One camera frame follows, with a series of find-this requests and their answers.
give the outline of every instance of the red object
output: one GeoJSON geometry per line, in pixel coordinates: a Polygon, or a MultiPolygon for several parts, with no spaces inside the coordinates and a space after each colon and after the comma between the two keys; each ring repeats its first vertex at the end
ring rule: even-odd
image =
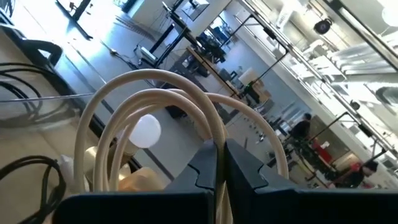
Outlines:
{"type": "Polygon", "coordinates": [[[349,165],[350,169],[352,171],[359,171],[359,168],[361,168],[361,163],[360,162],[356,162],[354,164],[349,165]]]}
{"type": "Polygon", "coordinates": [[[325,149],[322,149],[322,147],[321,147],[321,145],[319,145],[319,143],[314,141],[312,143],[312,147],[314,148],[314,150],[316,150],[316,152],[319,154],[320,157],[322,157],[322,159],[325,162],[327,162],[328,164],[331,162],[331,159],[332,159],[331,155],[325,149]]]}

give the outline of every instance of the security camera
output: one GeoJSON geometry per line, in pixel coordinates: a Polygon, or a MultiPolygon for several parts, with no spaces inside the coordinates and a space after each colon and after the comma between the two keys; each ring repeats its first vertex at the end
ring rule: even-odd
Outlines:
{"type": "Polygon", "coordinates": [[[323,35],[330,30],[331,25],[332,25],[331,19],[324,19],[322,21],[317,22],[314,25],[313,29],[317,34],[323,35]]]}

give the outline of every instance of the white cable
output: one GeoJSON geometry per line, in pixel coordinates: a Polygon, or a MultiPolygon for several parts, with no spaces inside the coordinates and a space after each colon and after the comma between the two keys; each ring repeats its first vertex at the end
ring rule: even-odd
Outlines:
{"type": "Polygon", "coordinates": [[[280,175],[288,177],[287,161],[284,150],[277,136],[268,123],[254,110],[246,106],[244,103],[232,99],[227,96],[204,93],[194,83],[186,78],[172,72],[145,69],[127,72],[120,75],[110,82],[102,86],[93,96],[91,101],[86,105],[81,116],[81,120],[76,132],[75,143],[75,162],[74,162],[74,178],[75,183],[80,192],[84,192],[83,178],[83,157],[85,136],[88,130],[91,117],[94,114],[96,106],[101,100],[115,88],[129,82],[143,79],[154,79],[167,82],[180,88],[181,90],[161,90],[150,89],[137,92],[123,101],[117,110],[112,114],[109,123],[106,125],[103,134],[98,143],[98,151],[94,169],[94,190],[115,190],[117,189],[118,170],[121,162],[123,149],[127,143],[129,134],[141,116],[150,113],[168,105],[177,105],[187,112],[198,125],[200,131],[205,138],[213,138],[217,146],[217,173],[216,173],[216,204],[220,208],[221,199],[224,192],[224,144],[226,138],[226,129],[218,116],[217,110],[213,106],[210,99],[214,102],[224,103],[228,106],[236,108],[246,116],[253,119],[263,129],[264,133],[269,137],[271,145],[275,150],[277,159],[277,168],[280,175]],[[116,149],[116,154],[112,162],[111,182],[108,185],[107,173],[107,155],[109,144],[118,131],[124,130],[120,145],[116,149]]]}
{"type": "MultiPolygon", "coordinates": [[[[179,95],[177,93],[168,91],[168,90],[151,90],[151,94],[158,94],[157,98],[149,98],[144,102],[145,105],[150,105],[153,103],[158,103],[157,105],[153,104],[150,106],[146,106],[139,111],[136,111],[133,114],[130,114],[127,119],[123,119],[124,122],[121,125],[121,128],[124,128],[123,134],[119,139],[118,146],[116,148],[115,155],[113,157],[112,168],[111,168],[111,177],[109,180],[109,189],[110,190],[117,190],[118,189],[118,177],[119,177],[119,169],[121,158],[123,156],[123,150],[126,147],[127,141],[129,140],[129,136],[134,129],[134,126],[138,122],[138,119],[141,116],[144,116],[147,113],[154,112],[160,108],[164,108],[165,106],[170,106],[173,104],[174,106],[178,106],[182,110],[186,111],[187,114],[194,120],[198,121],[198,129],[204,134],[205,139],[210,139],[210,129],[206,122],[205,115],[199,110],[199,108],[194,105],[190,100],[186,99],[184,96],[179,95]]],[[[138,106],[136,105],[134,108],[131,108],[130,111],[137,110],[138,106]]]]}

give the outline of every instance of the coiled cable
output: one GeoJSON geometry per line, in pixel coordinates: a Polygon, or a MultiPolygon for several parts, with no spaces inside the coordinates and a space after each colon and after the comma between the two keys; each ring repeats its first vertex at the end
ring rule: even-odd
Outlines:
{"type": "MultiPolygon", "coordinates": [[[[0,70],[0,76],[9,78],[11,80],[15,80],[15,81],[27,86],[34,92],[34,94],[36,95],[38,100],[34,100],[34,101],[37,101],[37,105],[35,105],[34,101],[22,102],[22,104],[24,105],[24,107],[26,109],[26,114],[11,117],[8,119],[2,119],[2,120],[0,120],[0,127],[2,127],[2,128],[21,128],[21,127],[26,127],[26,126],[33,126],[36,124],[51,123],[51,122],[54,122],[57,120],[59,121],[61,119],[71,118],[71,117],[75,116],[74,111],[70,110],[69,108],[67,108],[67,110],[65,110],[61,113],[58,113],[62,108],[65,107],[65,105],[67,105],[67,101],[63,101],[61,103],[61,105],[58,108],[55,108],[53,111],[50,111],[45,114],[40,114],[40,110],[43,107],[43,101],[40,100],[42,97],[40,92],[33,85],[28,83],[27,81],[25,81],[19,77],[16,77],[14,75],[10,75],[10,73],[14,73],[14,72],[32,72],[32,73],[41,74],[43,76],[55,77],[56,74],[54,74],[53,72],[51,72],[45,68],[42,68],[42,67],[39,67],[36,65],[27,64],[27,63],[19,63],[19,62],[0,63],[0,67],[8,67],[8,66],[19,66],[22,68],[8,68],[8,69],[0,70]]],[[[17,98],[19,98],[19,99],[25,99],[25,100],[32,99],[31,97],[28,97],[28,95],[26,93],[24,93],[21,89],[19,89],[18,87],[14,86],[10,83],[0,82],[0,86],[7,89],[8,91],[10,91],[13,95],[16,95],[17,98]]]]}
{"type": "Polygon", "coordinates": [[[61,202],[66,191],[66,183],[61,174],[60,166],[56,160],[45,156],[27,156],[22,159],[18,159],[0,169],[0,180],[3,180],[11,172],[32,164],[46,164],[48,165],[42,180],[42,195],[40,199],[40,208],[38,211],[33,213],[31,216],[25,218],[21,223],[23,224],[39,224],[43,223],[45,217],[52,213],[58,204],[61,202]],[[54,168],[58,173],[58,185],[51,191],[47,198],[47,187],[49,182],[49,175],[51,168],[54,168]]]}
{"type": "Polygon", "coordinates": [[[110,80],[94,94],[91,101],[86,105],[78,125],[75,142],[74,178],[78,191],[81,193],[85,191],[83,181],[85,136],[96,106],[115,88],[129,82],[144,79],[167,82],[180,88],[180,90],[142,90],[133,94],[119,105],[112,114],[99,139],[94,168],[93,190],[95,192],[117,190],[117,178],[115,177],[118,176],[121,154],[123,153],[125,143],[127,143],[128,136],[132,131],[132,127],[136,125],[139,118],[161,107],[177,105],[182,107],[182,109],[192,117],[194,122],[198,124],[200,131],[204,133],[204,136],[206,136],[206,138],[212,138],[217,146],[216,206],[217,214],[219,214],[223,197],[224,195],[228,195],[224,194],[225,168],[223,165],[224,144],[227,132],[212,101],[225,103],[228,106],[236,108],[259,123],[264,133],[269,137],[272,148],[275,150],[278,173],[288,178],[289,171],[287,168],[287,161],[279,139],[264,118],[252,108],[228,96],[215,93],[204,93],[194,83],[175,73],[156,69],[143,69],[127,72],[110,80]],[[112,163],[111,178],[110,182],[108,182],[108,168],[106,167],[108,146],[113,137],[115,137],[116,133],[120,130],[124,130],[122,138],[119,140],[122,144],[116,149],[116,154],[112,163]]]}

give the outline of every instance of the ceiling light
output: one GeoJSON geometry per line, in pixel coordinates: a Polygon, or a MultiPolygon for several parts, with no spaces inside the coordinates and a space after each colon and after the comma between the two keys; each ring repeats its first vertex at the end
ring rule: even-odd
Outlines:
{"type": "Polygon", "coordinates": [[[398,9],[391,7],[384,8],[381,12],[381,17],[387,25],[398,27],[398,9]]]}

